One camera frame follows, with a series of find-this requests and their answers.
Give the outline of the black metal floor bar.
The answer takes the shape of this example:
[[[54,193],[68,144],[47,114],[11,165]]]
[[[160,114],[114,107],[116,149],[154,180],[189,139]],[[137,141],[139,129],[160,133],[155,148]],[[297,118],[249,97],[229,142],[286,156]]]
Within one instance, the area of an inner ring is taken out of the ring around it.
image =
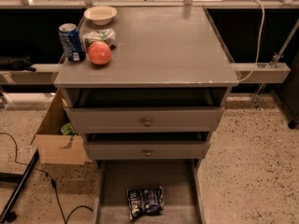
[[[30,174],[33,172],[36,163],[39,159],[38,151],[35,152],[32,159],[28,164],[26,164],[26,168],[22,174],[12,174],[12,173],[0,173],[0,182],[1,183],[12,183],[15,185],[12,194],[7,200],[6,205],[4,206],[3,210],[0,214],[0,224],[5,224],[9,220],[15,220],[17,215],[12,210],[14,204],[18,200],[21,191],[24,188]]]

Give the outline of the blue soda can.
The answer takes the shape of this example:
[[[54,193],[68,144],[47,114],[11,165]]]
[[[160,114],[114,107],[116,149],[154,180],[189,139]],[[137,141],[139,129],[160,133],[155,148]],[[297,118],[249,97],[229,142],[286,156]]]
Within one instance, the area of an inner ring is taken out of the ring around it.
[[[70,62],[81,62],[85,59],[85,49],[76,24],[65,23],[60,25],[59,37],[64,48],[64,53]]]

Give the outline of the grey top drawer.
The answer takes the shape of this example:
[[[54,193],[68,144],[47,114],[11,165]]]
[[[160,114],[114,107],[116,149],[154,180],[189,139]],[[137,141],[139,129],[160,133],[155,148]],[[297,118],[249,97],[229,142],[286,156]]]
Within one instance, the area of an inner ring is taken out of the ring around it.
[[[77,133],[211,133],[224,113],[223,88],[63,89]]]

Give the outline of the cardboard box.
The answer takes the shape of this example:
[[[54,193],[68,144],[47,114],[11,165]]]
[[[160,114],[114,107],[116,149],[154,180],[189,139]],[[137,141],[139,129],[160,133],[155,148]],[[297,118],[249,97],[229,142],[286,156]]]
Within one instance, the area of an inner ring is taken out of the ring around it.
[[[57,91],[36,132],[41,163],[82,165],[86,153],[80,136],[63,134],[61,128],[69,122],[64,111],[64,99]]]

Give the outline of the grey bottom drawer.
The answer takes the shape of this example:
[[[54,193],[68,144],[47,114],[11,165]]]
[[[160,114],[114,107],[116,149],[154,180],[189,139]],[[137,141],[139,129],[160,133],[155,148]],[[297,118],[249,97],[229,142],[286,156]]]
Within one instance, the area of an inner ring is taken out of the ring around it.
[[[129,189],[164,191],[157,216],[130,219]],[[206,224],[198,167],[192,160],[101,161],[92,224]]]

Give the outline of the white bowl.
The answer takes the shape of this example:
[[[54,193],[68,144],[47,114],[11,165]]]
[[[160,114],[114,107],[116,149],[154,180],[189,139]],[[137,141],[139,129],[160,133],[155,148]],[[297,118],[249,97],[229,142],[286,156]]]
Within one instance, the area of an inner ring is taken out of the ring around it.
[[[107,25],[117,15],[118,11],[110,6],[89,7],[84,12],[84,17],[95,25]]]

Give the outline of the grey middle drawer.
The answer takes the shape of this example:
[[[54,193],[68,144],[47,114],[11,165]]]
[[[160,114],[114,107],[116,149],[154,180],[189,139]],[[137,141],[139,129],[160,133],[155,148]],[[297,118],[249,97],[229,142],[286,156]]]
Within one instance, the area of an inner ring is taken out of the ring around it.
[[[200,133],[94,133],[83,143],[92,160],[198,159],[209,148]]]

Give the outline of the blue chip bag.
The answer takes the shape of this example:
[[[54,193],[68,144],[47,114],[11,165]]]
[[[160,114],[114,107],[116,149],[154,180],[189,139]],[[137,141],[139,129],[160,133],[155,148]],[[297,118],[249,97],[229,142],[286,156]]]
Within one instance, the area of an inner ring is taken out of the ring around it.
[[[162,187],[155,189],[128,189],[127,200],[130,219],[143,215],[157,215],[164,206]]]

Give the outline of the green packet in box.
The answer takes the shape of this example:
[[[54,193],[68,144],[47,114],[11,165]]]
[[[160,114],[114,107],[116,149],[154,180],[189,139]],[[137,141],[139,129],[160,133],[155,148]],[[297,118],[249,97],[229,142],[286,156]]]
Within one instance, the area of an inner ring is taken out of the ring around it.
[[[76,135],[75,129],[70,122],[61,127],[61,133],[62,135]]]

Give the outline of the grey drawer cabinet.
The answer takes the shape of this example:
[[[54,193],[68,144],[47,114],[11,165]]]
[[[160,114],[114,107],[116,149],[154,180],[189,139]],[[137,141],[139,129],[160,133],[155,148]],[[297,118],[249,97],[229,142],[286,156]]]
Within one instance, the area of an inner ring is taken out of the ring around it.
[[[117,33],[110,62],[64,62],[54,80],[60,92],[223,88],[227,98],[238,83],[201,7],[121,7],[110,25]]]

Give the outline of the black object on rail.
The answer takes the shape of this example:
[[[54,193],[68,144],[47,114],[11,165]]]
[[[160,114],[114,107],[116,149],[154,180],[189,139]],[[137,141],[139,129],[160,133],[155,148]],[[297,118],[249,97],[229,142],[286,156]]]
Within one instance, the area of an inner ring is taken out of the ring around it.
[[[36,69],[30,62],[30,57],[0,57],[0,70],[1,71],[31,71],[35,72]]]

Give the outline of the grey drawer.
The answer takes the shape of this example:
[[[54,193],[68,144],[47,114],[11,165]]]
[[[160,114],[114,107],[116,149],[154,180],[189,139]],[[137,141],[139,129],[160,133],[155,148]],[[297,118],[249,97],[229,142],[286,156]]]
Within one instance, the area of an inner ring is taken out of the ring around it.
[[[209,148],[200,133],[94,133],[83,143],[92,160],[198,159]]]
[[[157,216],[130,219],[129,189],[164,191]],[[198,167],[192,160],[101,161],[92,224],[206,224]]]
[[[211,133],[224,113],[223,88],[63,89],[77,133]]]

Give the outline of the red apple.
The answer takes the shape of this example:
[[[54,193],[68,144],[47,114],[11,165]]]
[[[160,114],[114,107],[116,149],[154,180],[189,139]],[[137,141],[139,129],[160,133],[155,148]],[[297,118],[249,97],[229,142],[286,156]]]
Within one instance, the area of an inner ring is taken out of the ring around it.
[[[92,63],[104,65],[109,63],[111,59],[111,49],[105,42],[92,42],[88,48],[88,56]]]

